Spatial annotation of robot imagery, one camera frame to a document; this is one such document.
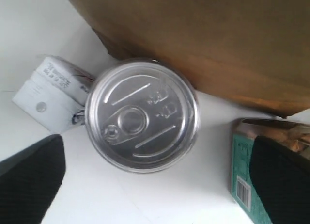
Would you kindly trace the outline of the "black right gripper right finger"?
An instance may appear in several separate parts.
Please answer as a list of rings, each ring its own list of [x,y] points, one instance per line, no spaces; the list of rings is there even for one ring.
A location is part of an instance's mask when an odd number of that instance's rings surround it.
[[[310,222],[310,162],[280,143],[258,136],[249,163],[250,179],[274,224]]]

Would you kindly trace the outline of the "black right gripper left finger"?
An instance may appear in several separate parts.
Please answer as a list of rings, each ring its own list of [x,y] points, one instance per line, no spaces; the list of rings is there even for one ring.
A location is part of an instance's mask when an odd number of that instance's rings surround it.
[[[66,172],[62,136],[49,135],[0,163],[0,222],[39,224]]]

